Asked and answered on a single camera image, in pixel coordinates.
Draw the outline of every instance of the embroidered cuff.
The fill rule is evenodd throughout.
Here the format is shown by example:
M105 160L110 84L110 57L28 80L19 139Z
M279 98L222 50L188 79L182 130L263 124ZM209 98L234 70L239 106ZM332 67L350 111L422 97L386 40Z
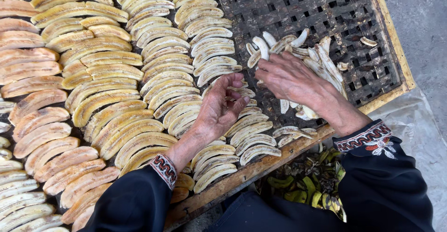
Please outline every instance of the embroidered cuff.
M342 138L332 138L334 148L340 152L351 153L356 156L381 155L394 159L396 150L390 141L391 130L381 119L373 121L361 130Z
M163 154L159 154L149 161L149 165L158 173L158 175L160 175L166 184L168 184L168 187L171 190L174 189L177 174L174 164L172 164L168 157Z

